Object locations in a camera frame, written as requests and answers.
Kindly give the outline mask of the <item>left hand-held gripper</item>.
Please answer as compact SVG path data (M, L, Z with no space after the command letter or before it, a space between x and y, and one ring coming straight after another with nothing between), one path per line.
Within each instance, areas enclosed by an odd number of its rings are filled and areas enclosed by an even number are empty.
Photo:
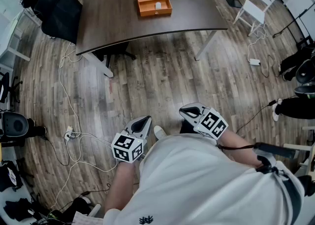
M138 160L144 152L151 124L151 116L141 116L129 121L123 131L116 133L111 143L113 157L128 163Z

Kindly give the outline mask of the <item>person's left forearm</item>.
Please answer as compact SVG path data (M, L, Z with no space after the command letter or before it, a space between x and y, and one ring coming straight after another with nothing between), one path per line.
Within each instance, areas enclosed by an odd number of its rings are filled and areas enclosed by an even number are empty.
M133 196L135 166L120 162L105 200L105 214L111 209L123 210Z

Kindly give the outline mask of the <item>person's right forearm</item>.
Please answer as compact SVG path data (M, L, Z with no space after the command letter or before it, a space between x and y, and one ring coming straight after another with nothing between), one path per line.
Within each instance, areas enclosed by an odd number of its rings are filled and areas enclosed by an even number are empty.
M250 145L250 143L245 139L228 129L218 139L218 144L231 148L240 148ZM257 154L252 150L252 148L240 150L223 150L223 152L229 158L238 163L246 164L254 168L262 166L262 162L257 159Z

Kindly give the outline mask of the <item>person's black trouser leg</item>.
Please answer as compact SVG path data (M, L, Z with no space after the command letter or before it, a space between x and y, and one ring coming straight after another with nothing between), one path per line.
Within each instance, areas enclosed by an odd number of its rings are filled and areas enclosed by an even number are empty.
M182 121L180 134L183 134L183 133L192 133L192 134L196 133L193 130L193 126L187 120Z

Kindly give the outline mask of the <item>person's white shoe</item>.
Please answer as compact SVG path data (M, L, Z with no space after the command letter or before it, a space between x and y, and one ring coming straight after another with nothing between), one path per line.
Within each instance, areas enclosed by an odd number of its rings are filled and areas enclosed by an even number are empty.
M154 126L154 134L157 140L161 140L167 136L164 129L160 126Z

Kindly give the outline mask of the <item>white table leg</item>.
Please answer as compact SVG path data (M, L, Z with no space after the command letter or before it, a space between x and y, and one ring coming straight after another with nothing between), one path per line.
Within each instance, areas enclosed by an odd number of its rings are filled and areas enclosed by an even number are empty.
M204 42L204 44L202 45L202 47L200 48L199 52L197 53L197 55L195 56L195 60L199 61L201 60L207 53L207 51L209 50L212 41L215 38L217 31L211 31L210 34L208 35L206 41Z
M113 72L101 62L93 53L84 53L82 56L92 63L98 70L109 78L114 76Z

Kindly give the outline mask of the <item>person's white shirt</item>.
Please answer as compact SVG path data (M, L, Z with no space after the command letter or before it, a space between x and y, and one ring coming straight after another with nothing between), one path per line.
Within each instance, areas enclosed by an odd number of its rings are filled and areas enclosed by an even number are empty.
M281 161L276 166L291 173ZM141 161L129 203L109 210L103 225L287 225L280 185L256 169L227 157L212 139L166 136Z

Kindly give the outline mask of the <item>black smartphone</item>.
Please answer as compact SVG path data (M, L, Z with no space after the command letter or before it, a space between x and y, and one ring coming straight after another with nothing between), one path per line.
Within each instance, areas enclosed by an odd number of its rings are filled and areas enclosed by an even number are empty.
M266 154L278 155L287 159L295 159L298 157L299 152L295 149L280 147L267 143L257 142L253 145L255 151L262 156Z

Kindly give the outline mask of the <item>white paper sheet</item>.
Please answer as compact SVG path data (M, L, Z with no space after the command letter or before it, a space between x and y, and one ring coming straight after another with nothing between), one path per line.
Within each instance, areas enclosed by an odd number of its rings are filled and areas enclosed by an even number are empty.
M103 219L89 217L76 211L71 225L103 225Z

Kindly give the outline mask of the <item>grey shell office chair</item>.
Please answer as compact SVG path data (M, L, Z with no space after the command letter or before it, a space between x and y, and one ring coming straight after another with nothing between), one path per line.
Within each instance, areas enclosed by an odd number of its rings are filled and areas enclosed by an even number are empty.
M315 63L312 59L304 61L296 71L296 80L300 86L294 89L298 97L315 98Z

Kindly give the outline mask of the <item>grey backed office chair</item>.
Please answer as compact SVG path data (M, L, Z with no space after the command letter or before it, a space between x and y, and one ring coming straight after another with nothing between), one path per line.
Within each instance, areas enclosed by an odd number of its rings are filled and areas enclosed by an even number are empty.
M29 130L26 117L17 112L0 112L0 143L18 142Z

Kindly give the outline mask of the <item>black chest harness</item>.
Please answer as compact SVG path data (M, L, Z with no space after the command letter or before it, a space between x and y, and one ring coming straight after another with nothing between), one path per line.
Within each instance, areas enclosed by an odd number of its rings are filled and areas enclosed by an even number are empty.
M286 172L284 169L279 169L276 166L277 161L270 153L258 153L257 159L262 163L262 166L256 171L263 174L271 174L280 185L290 217L290 223L287 225L294 225L301 212L304 198L304 191L299 187L298 180L295 180L295 176L291 173Z

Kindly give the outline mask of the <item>black cloth bundle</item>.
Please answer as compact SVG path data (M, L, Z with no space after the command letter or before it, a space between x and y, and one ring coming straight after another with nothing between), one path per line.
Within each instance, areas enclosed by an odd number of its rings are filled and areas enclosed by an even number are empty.
M29 210L32 208L31 203L26 198L21 198L19 201L6 201L4 210L6 214L14 220L22 221L31 218L32 214Z
M14 191L23 186L19 171L12 161L5 161L0 166L0 193L8 188Z

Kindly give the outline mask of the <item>black swivel chair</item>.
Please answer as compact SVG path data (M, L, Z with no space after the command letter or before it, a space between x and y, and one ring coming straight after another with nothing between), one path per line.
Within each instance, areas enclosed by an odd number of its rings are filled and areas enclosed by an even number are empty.
M12 84L10 84L9 72L0 72L0 76L2 76L0 80L0 103L5 103L8 93L10 93L10 100L14 99L15 102L20 103L20 100L17 99L16 89L19 85L22 85L23 81L21 80L17 84L14 84L15 80L18 79L18 76L14 76Z

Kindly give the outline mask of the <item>white frame chair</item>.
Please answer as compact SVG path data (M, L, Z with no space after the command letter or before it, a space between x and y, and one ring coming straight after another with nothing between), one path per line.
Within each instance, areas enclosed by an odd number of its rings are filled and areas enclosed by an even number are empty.
M241 20L246 25L248 25L251 28L248 36L251 36L261 25L264 25L265 12L275 0L260 0L260 1L262 1L266 5L264 10L261 10L250 0L245 0L244 5L241 7L240 11L237 13L237 16L233 22L233 24L235 24L238 20ZM251 15L254 18L254 22L252 24L250 24L249 22L247 22L245 19L241 17L244 12L246 12L247 14Z

